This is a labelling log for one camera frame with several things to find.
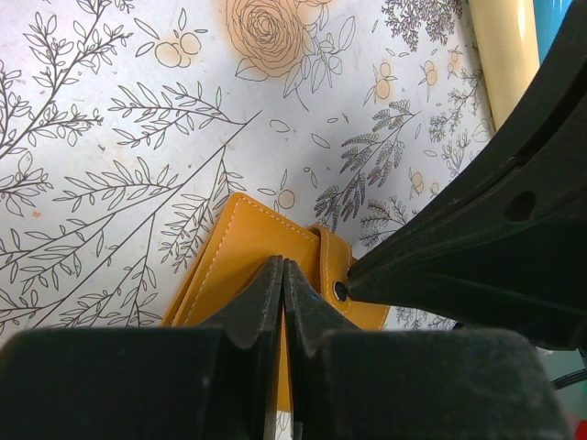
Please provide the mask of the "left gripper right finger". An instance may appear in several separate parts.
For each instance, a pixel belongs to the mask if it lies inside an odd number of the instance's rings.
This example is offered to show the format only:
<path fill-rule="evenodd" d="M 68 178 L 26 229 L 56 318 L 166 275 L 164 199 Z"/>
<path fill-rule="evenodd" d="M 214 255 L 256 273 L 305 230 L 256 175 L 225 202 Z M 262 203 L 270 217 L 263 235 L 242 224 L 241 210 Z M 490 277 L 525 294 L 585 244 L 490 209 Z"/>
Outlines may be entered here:
<path fill-rule="evenodd" d="M 504 330 L 373 332 L 282 274 L 296 439 L 568 439 L 536 350 Z"/>

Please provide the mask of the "tan leather card holder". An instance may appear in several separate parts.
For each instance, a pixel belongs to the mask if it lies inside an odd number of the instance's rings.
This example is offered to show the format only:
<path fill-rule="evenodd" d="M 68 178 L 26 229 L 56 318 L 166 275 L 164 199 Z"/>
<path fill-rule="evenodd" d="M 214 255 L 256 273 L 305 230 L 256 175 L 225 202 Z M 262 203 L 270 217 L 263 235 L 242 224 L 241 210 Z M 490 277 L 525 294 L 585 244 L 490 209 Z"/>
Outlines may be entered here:
<path fill-rule="evenodd" d="M 383 328 L 388 307 L 335 294 L 355 261 L 349 243 L 321 225 L 301 227 L 242 192 L 228 198 L 163 325 L 201 324 L 246 288 L 272 256 L 296 261 L 312 288 L 359 328 Z"/>

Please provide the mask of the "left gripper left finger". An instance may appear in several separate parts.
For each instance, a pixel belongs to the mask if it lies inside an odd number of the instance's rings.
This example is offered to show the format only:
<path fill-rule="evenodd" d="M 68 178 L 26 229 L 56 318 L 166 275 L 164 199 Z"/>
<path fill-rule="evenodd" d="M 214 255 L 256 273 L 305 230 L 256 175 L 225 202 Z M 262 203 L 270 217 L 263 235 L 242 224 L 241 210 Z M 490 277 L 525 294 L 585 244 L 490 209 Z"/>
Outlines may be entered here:
<path fill-rule="evenodd" d="M 203 323 L 31 330 L 1 351 L 4 439 L 272 439 L 283 260 Z"/>

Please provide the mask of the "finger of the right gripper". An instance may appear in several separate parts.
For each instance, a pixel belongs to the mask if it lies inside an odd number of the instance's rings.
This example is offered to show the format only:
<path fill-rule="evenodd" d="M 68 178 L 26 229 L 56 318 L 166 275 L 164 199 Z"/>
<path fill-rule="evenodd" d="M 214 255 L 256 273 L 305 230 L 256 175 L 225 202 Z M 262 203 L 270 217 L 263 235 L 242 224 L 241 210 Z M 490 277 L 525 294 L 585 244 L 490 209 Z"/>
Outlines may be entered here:
<path fill-rule="evenodd" d="M 349 297 L 586 345 L 586 4 L 485 149 L 349 269 Z"/>

